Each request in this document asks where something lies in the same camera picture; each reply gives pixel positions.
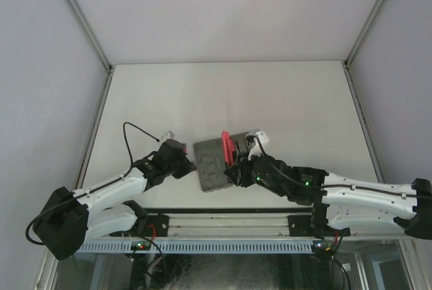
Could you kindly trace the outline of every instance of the gray plastic tray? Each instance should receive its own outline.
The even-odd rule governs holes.
[[[246,151],[246,134],[247,132],[230,136],[234,143],[239,143],[241,151],[243,151],[243,148]],[[225,159],[223,157],[221,138],[195,143],[194,153],[203,192],[211,192],[232,186],[223,174]]]

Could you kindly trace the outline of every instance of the perforated metal strip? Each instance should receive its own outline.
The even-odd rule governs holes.
[[[80,253],[132,253],[139,241],[96,240],[85,243]],[[311,253],[312,241],[155,241],[166,254],[307,254]],[[136,253],[158,253],[152,245],[149,251]]]

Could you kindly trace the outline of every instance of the gray wall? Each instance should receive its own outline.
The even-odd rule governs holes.
[[[388,181],[432,181],[432,0],[387,0],[353,76]]]
[[[29,289],[42,247],[24,230],[71,187],[105,81],[63,0],[0,0],[0,289]]]

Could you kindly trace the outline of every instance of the white table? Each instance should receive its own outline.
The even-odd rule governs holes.
[[[160,136],[167,130],[195,142],[260,128],[268,153],[288,165],[326,169],[376,181],[354,103],[339,61],[118,65],[92,150],[84,187],[129,166],[122,123]],[[155,142],[128,129],[135,159]],[[198,174],[135,197],[146,208],[293,208],[257,186],[204,193]]]

